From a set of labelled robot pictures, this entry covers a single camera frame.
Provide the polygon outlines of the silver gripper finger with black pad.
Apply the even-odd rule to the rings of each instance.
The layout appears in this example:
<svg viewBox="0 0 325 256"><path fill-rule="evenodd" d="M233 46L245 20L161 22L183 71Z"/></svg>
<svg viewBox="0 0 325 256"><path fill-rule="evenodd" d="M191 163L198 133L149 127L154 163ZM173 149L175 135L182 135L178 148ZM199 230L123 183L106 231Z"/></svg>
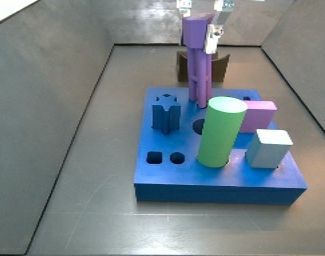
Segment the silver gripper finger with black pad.
<svg viewBox="0 0 325 256"><path fill-rule="evenodd" d="M191 13L193 0L177 0L177 9L182 17L189 17Z"/></svg>

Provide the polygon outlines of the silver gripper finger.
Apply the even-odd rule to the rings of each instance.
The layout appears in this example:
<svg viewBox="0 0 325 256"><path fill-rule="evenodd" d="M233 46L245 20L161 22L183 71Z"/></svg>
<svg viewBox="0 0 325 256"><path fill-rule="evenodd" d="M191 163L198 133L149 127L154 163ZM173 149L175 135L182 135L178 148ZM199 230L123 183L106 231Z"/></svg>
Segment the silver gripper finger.
<svg viewBox="0 0 325 256"><path fill-rule="evenodd" d="M205 48L206 54L214 54L217 51L218 41L223 35L223 25L233 12L234 0L214 1L214 16L207 24Z"/></svg>

